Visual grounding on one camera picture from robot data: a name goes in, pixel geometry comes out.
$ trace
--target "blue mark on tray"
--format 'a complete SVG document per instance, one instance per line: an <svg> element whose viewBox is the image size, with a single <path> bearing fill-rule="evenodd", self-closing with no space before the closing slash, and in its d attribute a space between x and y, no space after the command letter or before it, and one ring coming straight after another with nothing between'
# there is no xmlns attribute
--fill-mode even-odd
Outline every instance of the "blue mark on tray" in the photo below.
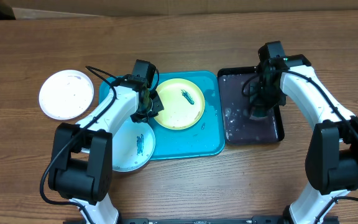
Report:
<svg viewBox="0 0 358 224"><path fill-rule="evenodd" d="M143 134L140 134L140 136L137 136L136 144L137 144L137 154L143 155L143 145L144 145Z"/></svg>
<svg viewBox="0 0 358 224"><path fill-rule="evenodd" d="M186 98L189 104L194 105L194 100L186 90L181 90L181 95Z"/></svg>

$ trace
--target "black tray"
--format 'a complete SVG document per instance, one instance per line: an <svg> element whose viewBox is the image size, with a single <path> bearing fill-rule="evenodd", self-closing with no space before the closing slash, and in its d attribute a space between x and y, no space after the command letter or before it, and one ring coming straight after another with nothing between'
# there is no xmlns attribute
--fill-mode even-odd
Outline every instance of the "black tray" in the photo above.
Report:
<svg viewBox="0 0 358 224"><path fill-rule="evenodd" d="M223 68L218 72L224 135L228 144L266 144L284 139L278 106L272 108L266 118L250 119L249 98L241 94L241 89L244 82L256 74L255 69L256 67Z"/></svg>

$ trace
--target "teal tray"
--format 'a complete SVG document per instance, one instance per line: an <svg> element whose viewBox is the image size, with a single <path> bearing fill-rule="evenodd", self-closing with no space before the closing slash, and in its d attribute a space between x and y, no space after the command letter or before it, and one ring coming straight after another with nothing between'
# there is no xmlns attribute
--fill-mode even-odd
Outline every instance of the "teal tray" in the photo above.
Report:
<svg viewBox="0 0 358 224"><path fill-rule="evenodd" d="M223 117L218 80L209 71L175 72L160 74L160 83L172 79L184 78L196 84L204 94L205 110L200 120L190 128L171 130L150 119L149 125L155 134L155 149L151 160L183 159L219 154L225 144ZM157 80L154 76L153 86ZM109 93L109 86L102 83L99 89L99 103Z"/></svg>

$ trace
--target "plate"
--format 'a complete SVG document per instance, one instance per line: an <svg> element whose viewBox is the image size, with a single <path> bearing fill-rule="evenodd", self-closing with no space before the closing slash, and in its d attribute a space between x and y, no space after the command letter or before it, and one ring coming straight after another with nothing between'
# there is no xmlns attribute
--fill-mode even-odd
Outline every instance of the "plate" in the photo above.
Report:
<svg viewBox="0 0 358 224"><path fill-rule="evenodd" d="M203 92L189 80L173 78L157 87L157 93L164 105L158 112L156 122L161 126L182 130L193 126L201 118L205 109Z"/></svg>
<svg viewBox="0 0 358 224"><path fill-rule="evenodd" d="M92 99L92 81L76 70L53 74L42 85L39 94L41 110L58 120L73 119L84 113Z"/></svg>
<svg viewBox="0 0 358 224"><path fill-rule="evenodd" d="M112 169L130 172L141 168L152 157L155 147L153 129L147 123L124 121L112 139Z"/></svg>

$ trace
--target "brown tabletop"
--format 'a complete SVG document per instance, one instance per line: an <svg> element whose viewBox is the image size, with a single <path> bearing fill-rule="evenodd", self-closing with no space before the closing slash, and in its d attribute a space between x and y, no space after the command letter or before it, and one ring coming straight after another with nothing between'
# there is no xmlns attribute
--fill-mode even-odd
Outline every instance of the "brown tabletop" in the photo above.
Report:
<svg viewBox="0 0 358 224"><path fill-rule="evenodd" d="M137 58L162 73L217 73L256 65L258 48L274 40L282 41L287 55L304 54L325 87L358 115L358 11L0 21L0 223L81 217L76 208L48 205L39 195L60 124L38 104L40 87L51 74L86 72L91 65L122 75ZM89 77L96 94L86 113L97 105L101 83ZM226 146L214 157L151 162L137 174L113 178L113 205L124 218L281 214L307 183L304 161L311 138L306 119L287 102L280 144ZM47 195L62 200L48 188ZM339 202L331 214L358 223L358 202Z"/></svg>

